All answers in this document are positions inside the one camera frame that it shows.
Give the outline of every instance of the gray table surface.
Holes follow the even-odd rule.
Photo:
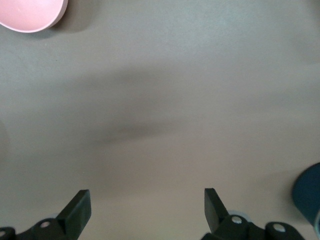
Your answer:
[[[320,159],[317,0],[69,0],[0,26],[0,226],[90,189],[80,240],[198,240],[204,188],[316,235],[290,189]]]

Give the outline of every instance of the screw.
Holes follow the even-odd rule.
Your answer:
[[[284,232],[286,231],[285,227],[282,226],[282,225],[279,224],[279,223],[273,224],[273,228],[274,228],[275,230],[277,230],[278,232],[281,232],[281,233],[284,233]]]
[[[50,222],[49,221],[44,221],[43,223],[40,224],[40,228],[46,228],[50,225]]]
[[[233,216],[231,218],[232,222],[234,222],[235,224],[242,224],[242,219],[238,216]]]

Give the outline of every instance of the dark blue bowl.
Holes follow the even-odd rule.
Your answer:
[[[309,167],[297,178],[292,199],[320,239],[320,163]]]

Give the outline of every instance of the pink bowl rim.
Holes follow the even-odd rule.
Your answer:
[[[64,15],[66,9],[67,9],[67,4],[68,4],[68,1],[69,0],[61,0],[61,5],[60,5],[60,11],[57,12],[57,14],[55,15],[55,17],[52,19],[52,21],[50,21],[48,24],[40,27],[40,28],[37,28],[37,29],[33,29],[33,30],[23,30],[23,29],[17,29],[17,28],[14,28],[14,27],[11,27],[7,24],[4,24],[0,21],[0,24],[8,29],[11,29],[13,31],[16,31],[16,32],[19,32],[19,33],[27,33],[27,34],[30,34],[30,33],[36,33],[36,32],[40,32],[42,30],[45,30],[47,28],[50,28],[52,27],[54,24],[56,24],[56,20],[60,17],[62,18],[62,16]]]

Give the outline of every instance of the black plastic part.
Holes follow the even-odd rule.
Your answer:
[[[280,224],[285,228],[285,232],[277,231],[274,224]],[[265,226],[268,240],[304,240],[300,233],[291,225],[284,222],[269,222]]]
[[[81,190],[56,218],[43,219],[20,234],[12,227],[1,227],[0,240],[77,240],[90,216],[89,190]]]
[[[304,240],[289,224],[269,222],[262,229],[242,216],[229,215],[213,188],[205,189],[204,211],[211,233],[207,233],[202,240]],[[274,224],[282,225],[285,231],[276,230]]]
[[[80,190],[56,217],[69,240],[76,240],[91,217],[89,190]]]
[[[204,190],[204,214],[212,233],[229,216],[227,209],[214,188],[206,188]]]

